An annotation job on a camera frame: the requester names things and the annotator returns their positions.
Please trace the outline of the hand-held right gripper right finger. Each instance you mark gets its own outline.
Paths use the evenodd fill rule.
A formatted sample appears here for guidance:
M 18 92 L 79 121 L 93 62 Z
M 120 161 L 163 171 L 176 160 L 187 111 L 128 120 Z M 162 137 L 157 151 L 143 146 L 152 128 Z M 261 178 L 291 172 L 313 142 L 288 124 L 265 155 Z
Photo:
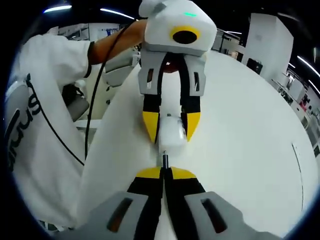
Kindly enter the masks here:
M 164 171 L 169 216 L 179 240 L 278 240 L 245 223 L 243 213 L 213 191 L 205 191 L 190 171 Z

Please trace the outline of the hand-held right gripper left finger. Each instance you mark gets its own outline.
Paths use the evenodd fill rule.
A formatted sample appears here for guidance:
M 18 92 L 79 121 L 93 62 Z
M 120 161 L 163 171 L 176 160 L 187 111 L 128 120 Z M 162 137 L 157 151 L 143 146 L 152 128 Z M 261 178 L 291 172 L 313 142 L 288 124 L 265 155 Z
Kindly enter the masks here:
M 153 240 L 161 214 L 163 168 L 137 173 L 127 191 L 119 191 L 93 209 L 75 230 L 57 234 L 59 240 Z

